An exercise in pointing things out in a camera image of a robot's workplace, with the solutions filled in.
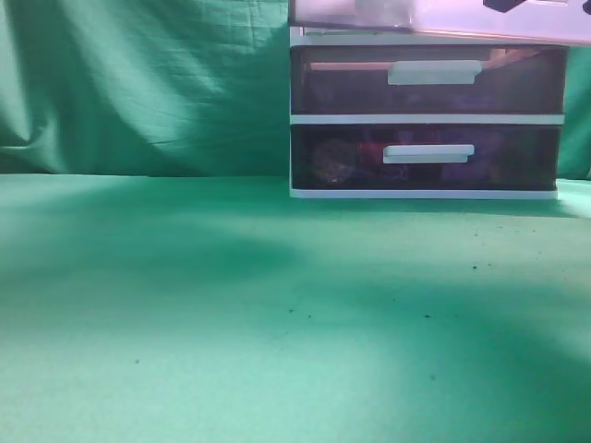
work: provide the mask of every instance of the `green surface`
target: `green surface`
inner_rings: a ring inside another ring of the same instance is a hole
[[[287,175],[286,0],[0,1],[0,172]],[[591,168],[591,50],[560,175]]]
[[[262,177],[0,189],[0,441],[591,441],[591,184],[559,202],[296,200]]]

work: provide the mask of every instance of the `plastic drawer unit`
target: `plastic drawer unit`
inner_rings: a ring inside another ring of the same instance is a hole
[[[567,53],[292,28],[292,196],[555,198]]]

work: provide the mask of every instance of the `white drawer handle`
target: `white drawer handle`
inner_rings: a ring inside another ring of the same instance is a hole
[[[395,145],[384,148],[387,164],[466,163],[474,145]]]
[[[482,70],[477,60],[395,62],[388,71],[388,84],[472,85]]]

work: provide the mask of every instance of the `green fabric backdrop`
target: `green fabric backdrop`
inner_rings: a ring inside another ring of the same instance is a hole
[[[288,165],[285,0],[0,0],[0,172],[265,175]],[[591,166],[591,51],[560,175]]]

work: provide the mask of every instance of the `transparent drawer front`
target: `transparent drawer front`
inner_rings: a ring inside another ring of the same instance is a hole
[[[292,49],[293,114],[562,114],[557,46]]]
[[[553,191],[554,126],[292,126],[294,189]]]

